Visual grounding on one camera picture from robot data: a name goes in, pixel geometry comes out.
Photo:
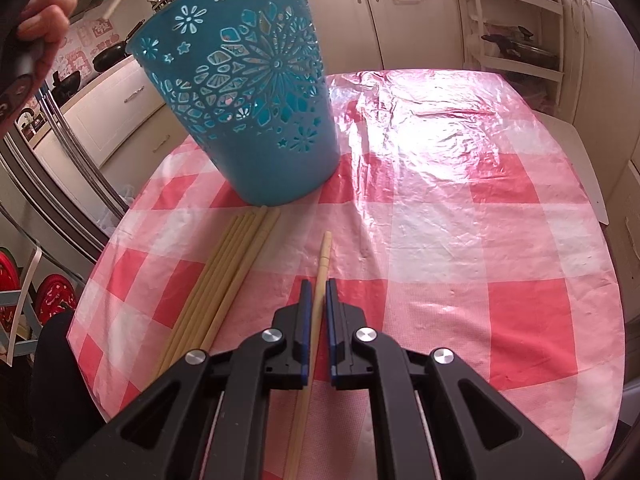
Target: checkered tablecloth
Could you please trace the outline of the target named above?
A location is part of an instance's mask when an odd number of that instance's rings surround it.
[[[365,72],[329,83],[340,166],[282,208],[212,350],[234,348],[297,301],[330,230],[343,301],[406,348],[455,350],[593,478],[622,395],[622,308],[560,147],[497,75]],[[189,139],[116,229],[68,334],[107,417],[148,383],[217,236],[245,207]],[[375,478],[367,393],[331,388],[325,345],[318,360],[300,480]],[[283,473],[294,395],[271,397],[266,479]]]

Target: triangular cutout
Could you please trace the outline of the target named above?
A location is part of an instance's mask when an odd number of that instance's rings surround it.
[[[461,380],[458,387],[469,408],[482,445],[492,450],[516,439],[520,428],[489,400],[471,381]]]
[[[180,383],[169,384],[122,428],[120,436],[144,449],[153,449],[179,392]]]

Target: silver screw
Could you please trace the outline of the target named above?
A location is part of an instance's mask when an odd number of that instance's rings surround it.
[[[206,358],[207,355],[202,350],[189,350],[184,356],[184,360],[190,365],[199,365]]]
[[[275,343],[276,341],[280,341],[282,339],[282,332],[277,328],[268,328],[264,332],[262,332],[262,339],[264,339],[267,343]]]
[[[378,337],[378,332],[376,332],[372,328],[369,328],[368,326],[365,326],[356,332],[356,337],[360,341],[368,343]]]
[[[448,348],[438,348],[433,353],[433,358],[436,359],[437,363],[441,365],[448,365],[453,361],[453,352]]]

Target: cooking pot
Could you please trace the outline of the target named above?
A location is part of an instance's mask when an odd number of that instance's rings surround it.
[[[62,106],[78,93],[80,79],[79,70],[71,73],[62,81],[60,81],[60,74],[57,70],[53,73],[53,90],[51,90],[51,95],[58,106]]]
[[[140,27],[142,27],[143,23],[145,23],[145,20],[139,21],[124,41],[120,41],[114,45],[111,45],[110,47],[105,48],[100,54],[94,57],[94,70],[100,73],[105,72],[113,65],[125,59],[128,56],[128,54],[125,52],[127,41],[129,41],[135,34],[135,32]]]
[[[498,45],[500,53],[506,59],[529,63],[549,70],[558,70],[559,57],[540,47],[513,41],[501,34],[486,34],[482,39]]]

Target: kitchen counter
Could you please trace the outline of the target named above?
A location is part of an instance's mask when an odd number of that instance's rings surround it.
[[[74,95],[71,99],[69,99],[69,101],[63,104],[62,107],[60,108],[60,111],[62,111],[63,114],[66,114],[71,109],[71,107],[75,105],[80,99],[82,99],[85,95],[87,95],[91,90],[96,88],[101,82],[107,79],[110,75],[117,72],[122,67],[128,65],[131,61],[133,61],[133,59],[134,59],[133,56],[129,56],[123,59],[121,62],[113,65],[107,71],[102,72],[98,77],[96,77],[95,79],[90,81],[87,85],[85,85],[83,88],[81,88],[76,95]],[[51,131],[51,126],[49,126],[49,123],[45,123],[43,127],[41,127],[41,129],[39,129],[37,133],[29,141],[29,146],[31,147],[31,149],[32,150],[35,149],[38,143],[42,139],[44,139],[45,135],[47,135],[50,131]]]

